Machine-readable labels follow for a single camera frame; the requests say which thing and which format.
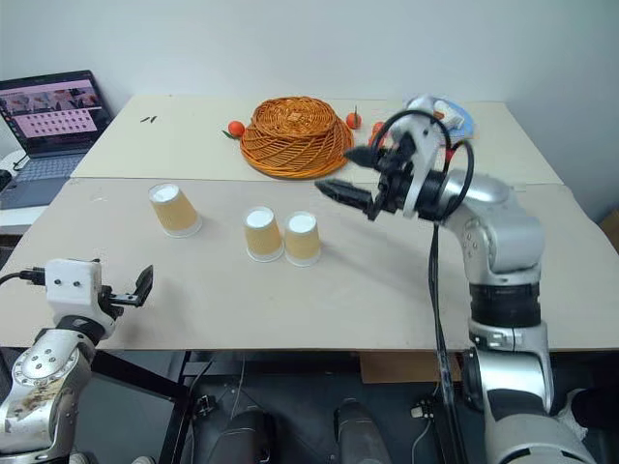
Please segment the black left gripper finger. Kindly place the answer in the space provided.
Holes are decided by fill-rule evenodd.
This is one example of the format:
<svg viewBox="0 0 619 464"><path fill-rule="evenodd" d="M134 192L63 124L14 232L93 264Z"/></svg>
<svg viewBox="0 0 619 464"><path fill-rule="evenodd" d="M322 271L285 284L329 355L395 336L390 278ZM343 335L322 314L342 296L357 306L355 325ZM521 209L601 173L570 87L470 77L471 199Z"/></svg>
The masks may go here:
<svg viewBox="0 0 619 464"><path fill-rule="evenodd" d="M154 266L149 265L142 270L135 282L134 305L143 306L146 302L154 281Z"/></svg>

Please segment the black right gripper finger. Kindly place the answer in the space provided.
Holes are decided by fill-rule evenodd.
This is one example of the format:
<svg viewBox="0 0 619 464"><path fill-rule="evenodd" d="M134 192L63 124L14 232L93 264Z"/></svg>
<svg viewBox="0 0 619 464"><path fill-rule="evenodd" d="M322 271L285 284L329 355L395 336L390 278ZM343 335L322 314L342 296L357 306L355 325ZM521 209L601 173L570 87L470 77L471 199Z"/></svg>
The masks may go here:
<svg viewBox="0 0 619 464"><path fill-rule="evenodd" d="M361 167L376 167L381 158L381 149L368 145L355 146L347 150L344 156Z"/></svg>
<svg viewBox="0 0 619 464"><path fill-rule="evenodd" d="M369 190L357 188L354 185L340 179L315 181L314 186L325 196L332 200L360 210L368 212L373 207L373 198Z"/></svg>

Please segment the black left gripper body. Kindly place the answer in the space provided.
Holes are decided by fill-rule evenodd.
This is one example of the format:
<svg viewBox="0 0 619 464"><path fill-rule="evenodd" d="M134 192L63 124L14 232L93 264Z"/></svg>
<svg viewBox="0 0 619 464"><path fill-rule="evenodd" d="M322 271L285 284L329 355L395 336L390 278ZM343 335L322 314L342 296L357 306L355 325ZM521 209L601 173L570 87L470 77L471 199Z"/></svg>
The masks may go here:
<svg viewBox="0 0 619 464"><path fill-rule="evenodd" d="M138 297L135 294L115 294L110 286L103 285L98 294L98 304L104 314L117 320L123 315L125 306L138 307Z"/></svg>

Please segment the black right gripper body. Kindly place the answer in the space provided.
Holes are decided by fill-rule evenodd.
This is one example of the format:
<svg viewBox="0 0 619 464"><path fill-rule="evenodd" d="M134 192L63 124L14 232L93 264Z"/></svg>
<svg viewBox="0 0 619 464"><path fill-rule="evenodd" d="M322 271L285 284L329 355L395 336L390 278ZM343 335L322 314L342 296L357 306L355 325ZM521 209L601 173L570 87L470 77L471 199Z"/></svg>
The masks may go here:
<svg viewBox="0 0 619 464"><path fill-rule="evenodd" d="M368 219L374 221L382 212L390 214L402 210L412 183L412 156L416 145L406 133L395 147L386 148L383 139L375 142L378 133L370 139L371 167L380 173L378 193L368 209Z"/></svg>

